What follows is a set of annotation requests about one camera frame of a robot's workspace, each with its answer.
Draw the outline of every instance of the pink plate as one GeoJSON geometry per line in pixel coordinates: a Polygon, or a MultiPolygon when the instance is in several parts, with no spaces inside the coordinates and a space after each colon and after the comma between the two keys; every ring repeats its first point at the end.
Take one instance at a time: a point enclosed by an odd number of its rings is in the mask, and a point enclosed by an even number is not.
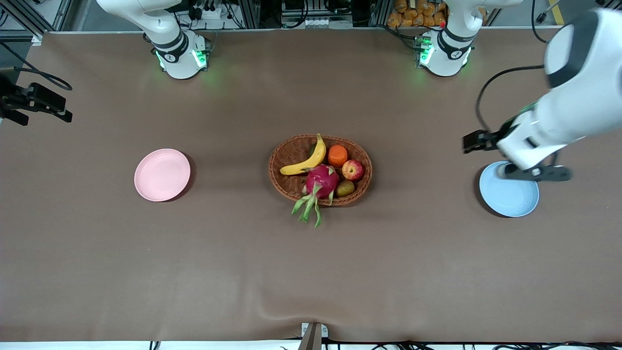
{"type": "Polygon", "coordinates": [[[138,164],[134,186],[154,202],[168,201],[180,194],[190,180],[190,162],[180,151],[170,148],[149,153],[138,164]]]}

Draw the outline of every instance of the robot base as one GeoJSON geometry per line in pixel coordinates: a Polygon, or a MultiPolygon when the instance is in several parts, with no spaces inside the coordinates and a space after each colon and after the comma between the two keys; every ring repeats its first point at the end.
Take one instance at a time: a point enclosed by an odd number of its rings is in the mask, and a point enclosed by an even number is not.
{"type": "Polygon", "coordinates": [[[171,63],[160,58],[162,70],[175,79],[189,79],[202,70],[207,70],[211,42],[193,31],[184,31],[188,36],[188,49],[177,62],[171,63]]]}
{"type": "Polygon", "coordinates": [[[429,39],[429,43],[422,45],[424,50],[416,53],[415,56],[418,58],[419,66],[427,69],[430,73],[439,77],[451,77],[467,64],[471,49],[469,48],[464,54],[458,51],[461,55],[459,59],[449,59],[447,54],[440,49],[439,33],[437,31],[429,31],[423,34],[424,40],[429,39]]]}

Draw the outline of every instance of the apple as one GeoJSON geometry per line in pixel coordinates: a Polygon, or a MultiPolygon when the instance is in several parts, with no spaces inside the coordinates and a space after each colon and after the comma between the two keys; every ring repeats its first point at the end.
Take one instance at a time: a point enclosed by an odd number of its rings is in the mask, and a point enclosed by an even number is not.
{"type": "Polygon", "coordinates": [[[343,177],[350,181],[359,181],[363,177],[364,172],[365,170],[361,162],[355,161],[354,159],[343,163],[343,166],[341,167],[343,177]]]}

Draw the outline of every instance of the dragon fruit leaf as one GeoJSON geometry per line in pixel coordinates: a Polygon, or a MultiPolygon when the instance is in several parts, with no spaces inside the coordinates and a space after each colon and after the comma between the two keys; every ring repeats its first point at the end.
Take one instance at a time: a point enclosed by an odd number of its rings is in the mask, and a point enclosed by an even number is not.
{"type": "Polygon", "coordinates": [[[311,213],[311,208],[317,202],[317,197],[311,197],[307,202],[307,206],[305,207],[305,211],[302,213],[302,221],[309,222],[309,214],[311,213]]]}
{"type": "Polygon", "coordinates": [[[296,204],[294,204],[294,208],[292,209],[292,214],[297,212],[298,209],[300,209],[300,207],[302,207],[302,204],[304,204],[305,202],[307,202],[309,199],[311,199],[311,195],[307,195],[304,196],[303,198],[300,198],[298,201],[296,201],[296,204]]]}
{"type": "Polygon", "coordinates": [[[315,221],[315,228],[317,228],[322,223],[322,216],[320,215],[320,208],[317,205],[317,201],[315,201],[315,213],[317,214],[317,221],[315,221]]]}
{"type": "Polygon", "coordinates": [[[311,196],[314,196],[317,194],[317,192],[322,188],[321,185],[318,184],[313,184],[313,193],[311,193],[311,196]]]}

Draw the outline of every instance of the orange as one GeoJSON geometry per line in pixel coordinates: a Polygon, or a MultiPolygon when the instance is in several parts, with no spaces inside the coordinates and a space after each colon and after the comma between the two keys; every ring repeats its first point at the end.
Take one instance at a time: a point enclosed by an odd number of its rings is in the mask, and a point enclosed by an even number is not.
{"type": "Polygon", "coordinates": [[[332,146],[328,150],[328,163],[334,167],[340,167],[348,161],[348,150],[340,144],[332,146]]]}

